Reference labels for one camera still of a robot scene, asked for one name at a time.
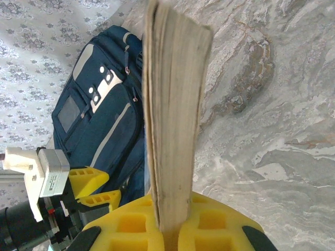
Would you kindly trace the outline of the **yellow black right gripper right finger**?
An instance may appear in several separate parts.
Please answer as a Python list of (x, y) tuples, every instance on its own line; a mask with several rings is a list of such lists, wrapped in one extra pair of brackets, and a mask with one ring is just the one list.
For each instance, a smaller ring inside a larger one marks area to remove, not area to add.
[(199, 193), (178, 236), (178, 251), (278, 251), (256, 221)]

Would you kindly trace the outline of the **navy blue backpack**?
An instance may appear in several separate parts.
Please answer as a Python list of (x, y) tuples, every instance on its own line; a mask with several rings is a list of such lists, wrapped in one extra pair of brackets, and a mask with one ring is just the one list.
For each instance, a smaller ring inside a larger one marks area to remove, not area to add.
[(71, 168), (109, 175), (97, 193), (119, 190), (120, 204), (144, 195), (142, 42), (120, 26), (81, 51), (52, 112), (56, 149)]

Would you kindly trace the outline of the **Animal Farm paperback book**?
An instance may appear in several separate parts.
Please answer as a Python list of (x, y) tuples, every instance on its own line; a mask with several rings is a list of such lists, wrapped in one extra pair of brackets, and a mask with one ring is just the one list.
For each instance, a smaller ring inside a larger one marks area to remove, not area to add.
[(198, 24), (149, 0), (143, 40), (143, 105), (158, 227), (176, 234), (189, 215), (195, 145), (213, 42)]

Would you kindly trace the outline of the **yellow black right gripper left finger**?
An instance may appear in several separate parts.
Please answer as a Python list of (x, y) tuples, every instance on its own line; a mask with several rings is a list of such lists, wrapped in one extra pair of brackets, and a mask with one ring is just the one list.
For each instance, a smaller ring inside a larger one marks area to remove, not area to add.
[(146, 195), (88, 223), (68, 251), (165, 251)]

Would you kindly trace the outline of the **aluminium corner post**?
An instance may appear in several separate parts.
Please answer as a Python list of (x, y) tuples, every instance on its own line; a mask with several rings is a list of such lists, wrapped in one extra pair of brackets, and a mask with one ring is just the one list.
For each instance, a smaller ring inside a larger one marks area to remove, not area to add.
[(12, 170), (0, 169), (0, 184), (24, 182), (24, 174)]

